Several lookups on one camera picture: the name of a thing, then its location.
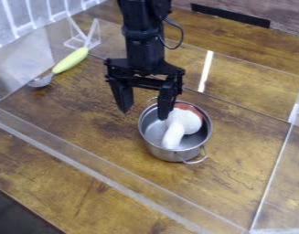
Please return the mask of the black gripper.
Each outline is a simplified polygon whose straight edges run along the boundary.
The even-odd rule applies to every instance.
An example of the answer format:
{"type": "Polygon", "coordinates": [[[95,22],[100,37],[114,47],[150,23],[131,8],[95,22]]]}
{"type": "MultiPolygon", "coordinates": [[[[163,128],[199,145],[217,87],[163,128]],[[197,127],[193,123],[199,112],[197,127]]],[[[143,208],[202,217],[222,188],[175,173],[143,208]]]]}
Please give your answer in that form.
{"type": "Polygon", "coordinates": [[[134,88],[159,91],[158,117],[163,121],[182,93],[185,69],[165,60],[165,41],[161,36],[127,37],[126,58],[108,58],[107,82],[122,112],[134,105],[134,88]]]}

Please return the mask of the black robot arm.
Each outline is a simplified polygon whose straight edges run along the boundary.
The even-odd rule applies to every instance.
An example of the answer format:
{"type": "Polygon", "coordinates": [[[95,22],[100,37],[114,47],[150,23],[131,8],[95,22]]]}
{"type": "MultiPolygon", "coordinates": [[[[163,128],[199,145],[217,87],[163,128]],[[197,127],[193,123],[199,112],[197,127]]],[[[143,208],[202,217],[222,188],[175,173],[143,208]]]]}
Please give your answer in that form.
{"type": "Polygon", "coordinates": [[[127,58],[108,58],[107,82],[119,109],[128,112],[134,105],[134,87],[159,91],[158,117],[163,121],[174,110],[182,93],[186,70],[165,61],[163,21],[182,30],[167,15],[173,0],[118,0],[122,16],[122,34],[127,58]]]}

